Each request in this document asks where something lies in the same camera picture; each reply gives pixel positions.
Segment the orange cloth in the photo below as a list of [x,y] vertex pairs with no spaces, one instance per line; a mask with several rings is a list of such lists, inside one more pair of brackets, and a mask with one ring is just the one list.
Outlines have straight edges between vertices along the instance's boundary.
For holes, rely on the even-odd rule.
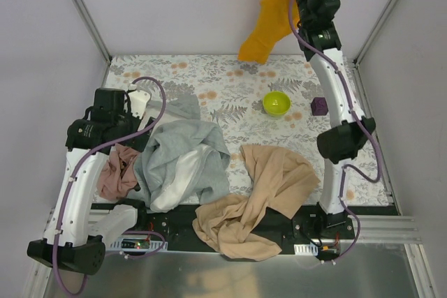
[[261,0],[256,26],[240,47],[237,59],[264,64],[282,38],[292,33],[288,22],[290,0]]

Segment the pink cloth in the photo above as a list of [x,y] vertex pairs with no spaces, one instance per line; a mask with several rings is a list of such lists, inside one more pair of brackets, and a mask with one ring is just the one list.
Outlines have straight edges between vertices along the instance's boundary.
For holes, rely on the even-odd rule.
[[125,198],[137,186],[133,171],[134,163],[140,153],[122,144],[116,144],[101,170],[96,185],[101,198],[115,201]]

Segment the grey sweatshirt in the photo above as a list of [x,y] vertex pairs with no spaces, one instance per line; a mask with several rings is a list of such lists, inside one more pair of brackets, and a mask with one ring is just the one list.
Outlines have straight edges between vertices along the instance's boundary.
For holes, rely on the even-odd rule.
[[200,118],[198,98],[169,102],[133,165],[137,188],[128,197],[167,212],[195,195],[207,204],[229,194],[230,153],[219,125]]

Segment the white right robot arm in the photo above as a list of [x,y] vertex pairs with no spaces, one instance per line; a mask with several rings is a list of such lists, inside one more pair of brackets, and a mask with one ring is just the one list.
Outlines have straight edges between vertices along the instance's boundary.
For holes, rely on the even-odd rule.
[[318,205],[323,213],[338,215],[346,211],[347,172],[357,170],[353,162],[373,140],[376,123],[365,116],[342,68],[342,44],[334,23],[341,0],[290,0],[289,5],[298,7],[299,19],[290,18],[289,25],[317,75],[330,118],[330,129],[317,137],[325,162]]

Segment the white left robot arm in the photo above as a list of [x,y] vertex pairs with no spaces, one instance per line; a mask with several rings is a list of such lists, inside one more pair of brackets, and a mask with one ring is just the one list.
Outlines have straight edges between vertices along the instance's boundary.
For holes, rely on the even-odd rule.
[[105,252],[127,230],[147,227],[142,200],[120,200],[97,223],[89,212],[101,170],[112,153],[109,144],[142,151],[149,132],[141,130],[154,121],[145,116],[151,95],[141,90],[97,89],[94,104],[67,130],[66,167],[59,198],[43,238],[31,241],[27,255],[47,267],[94,275]]

